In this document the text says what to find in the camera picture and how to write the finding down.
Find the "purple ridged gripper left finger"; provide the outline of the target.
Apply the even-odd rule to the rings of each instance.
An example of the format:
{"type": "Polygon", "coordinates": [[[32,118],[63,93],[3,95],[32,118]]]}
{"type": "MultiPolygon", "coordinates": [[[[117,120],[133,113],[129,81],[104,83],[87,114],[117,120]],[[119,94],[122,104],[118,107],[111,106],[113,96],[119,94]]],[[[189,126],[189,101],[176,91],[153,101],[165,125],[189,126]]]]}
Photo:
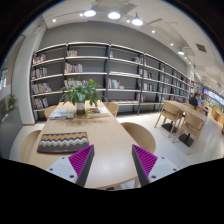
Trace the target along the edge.
{"type": "Polygon", "coordinates": [[[94,146],[90,145],[69,157],[59,157],[47,168],[47,171],[78,186],[84,187],[94,154],[94,146]]]}

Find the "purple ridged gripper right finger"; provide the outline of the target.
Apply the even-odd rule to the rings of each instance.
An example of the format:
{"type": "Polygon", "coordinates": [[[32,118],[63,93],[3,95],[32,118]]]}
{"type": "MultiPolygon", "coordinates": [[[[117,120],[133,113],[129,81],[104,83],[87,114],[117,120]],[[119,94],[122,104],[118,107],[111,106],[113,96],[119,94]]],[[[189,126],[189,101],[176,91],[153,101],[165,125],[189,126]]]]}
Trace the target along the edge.
{"type": "Polygon", "coordinates": [[[141,186],[148,185],[178,170],[167,158],[157,157],[137,145],[132,145],[132,157],[141,186]]]}

